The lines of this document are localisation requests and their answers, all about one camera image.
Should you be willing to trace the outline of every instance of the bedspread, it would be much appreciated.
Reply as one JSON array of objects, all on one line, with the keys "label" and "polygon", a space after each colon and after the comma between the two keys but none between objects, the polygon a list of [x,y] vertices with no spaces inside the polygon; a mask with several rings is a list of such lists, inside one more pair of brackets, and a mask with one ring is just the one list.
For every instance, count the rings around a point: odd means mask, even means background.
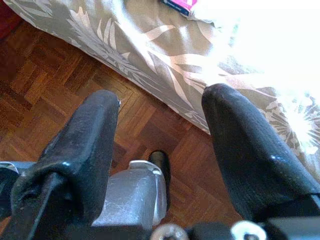
[{"label": "bedspread", "polygon": [[5,0],[38,29],[80,48],[208,132],[204,88],[225,83],[260,109],[320,183],[320,16],[225,10],[223,27],[157,0]]}]

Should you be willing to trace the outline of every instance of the black plastic part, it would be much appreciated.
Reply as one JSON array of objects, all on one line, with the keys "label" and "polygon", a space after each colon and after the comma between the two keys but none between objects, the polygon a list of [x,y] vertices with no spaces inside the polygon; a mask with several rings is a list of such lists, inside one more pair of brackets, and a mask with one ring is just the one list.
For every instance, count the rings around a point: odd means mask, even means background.
[{"label": "black plastic part", "polygon": [[170,181],[171,181],[171,168],[168,155],[162,150],[153,151],[148,158],[150,163],[158,166],[164,176],[165,190],[166,190],[166,210],[170,208]]},{"label": "black plastic part", "polygon": [[0,168],[0,222],[11,216],[10,193],[18,176],[18,173],[13,170]]},{"label": "black plastic part", "polygon": [[27,193],[13,214],[1,240],[55,239],[75,217],[63,194],[67,181],[58,173],[45,176],[42,185]]},{"label": "black plastic part", "polygon": [[189,237],[191,240],[234,240],[229,227],[219,222],[198,223]]},{"label": "black plastic part", "polygon": [[238,91],[210,86],[202,107],[231,201],[245,219],[263,222],[268,207],[320,193],[320,184]]},{"label": "black plastic part", "polygon": [[[91,226],[105,202],[118,109],[117,96],[105,90],[79,106],[39,161],[15,182],[12,218],[2,239],[55,239],[54,233],[71,222]],[[54,184],[53,173],[63,179],[63,188]],[[52,194],[57,188],[59,194]],[[52,225],[59,222],[60,227]],[[43,238],[38,226],[44,235],[59,231]]]},{"label": "black plastic part", "polygon": [[271,218],[264,228],[270,240],[320,240],[320,217]]},{"label": "black plastic part", "polygon": [[307,195],[293,201],[268,206],[265,211],[260,214],[260,218],[320,217],[319,196],[320,195]]},{"label": "black plastic part", "polygon": [[65,231],[64,240],[149,240],[151,231],[140,226],[82,227],[73,225]]}]

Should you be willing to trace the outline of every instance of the metal bolt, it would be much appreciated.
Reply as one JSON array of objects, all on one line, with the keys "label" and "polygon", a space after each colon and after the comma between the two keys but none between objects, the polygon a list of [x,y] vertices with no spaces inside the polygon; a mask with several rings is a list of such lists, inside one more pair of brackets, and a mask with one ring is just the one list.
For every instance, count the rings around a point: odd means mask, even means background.
[{"label": "metal bolt", "polygon": [[169,223],[157,227],[150,240],[189,240],[189,238],[182,227]]},{"label": "metal bolt", "polygon": [[234,240],[266,240],[267,234],[259,225],[251,221],[239,221],[231,228]]}]

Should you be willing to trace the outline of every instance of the bed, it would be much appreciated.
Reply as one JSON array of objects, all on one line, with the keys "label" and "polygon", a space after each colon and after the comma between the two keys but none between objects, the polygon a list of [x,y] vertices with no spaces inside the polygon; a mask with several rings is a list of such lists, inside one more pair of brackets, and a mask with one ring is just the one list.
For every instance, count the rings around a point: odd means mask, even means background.
[{"label": "bed", "polygon": [[5,0],[34,27],[76,46],[203,131],[205,87],[238,89],[320,183],[320,16],[226,11],[223,26],[157,0]]}]

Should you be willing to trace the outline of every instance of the parquet tile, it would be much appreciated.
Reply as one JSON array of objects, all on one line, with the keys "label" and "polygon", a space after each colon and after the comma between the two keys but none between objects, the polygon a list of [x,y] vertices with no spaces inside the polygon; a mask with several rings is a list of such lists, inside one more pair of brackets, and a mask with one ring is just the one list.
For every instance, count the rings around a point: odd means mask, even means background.
[{"label": "parquet tile", "polygon": [[164,223],[230,225],[241,219],[206,133],[112,69],[26,22],[0,42],[0,160],[36,161],[81,102],[100,89],[121,100],[112,174],[156,149],[170,155],[171,207]]}]

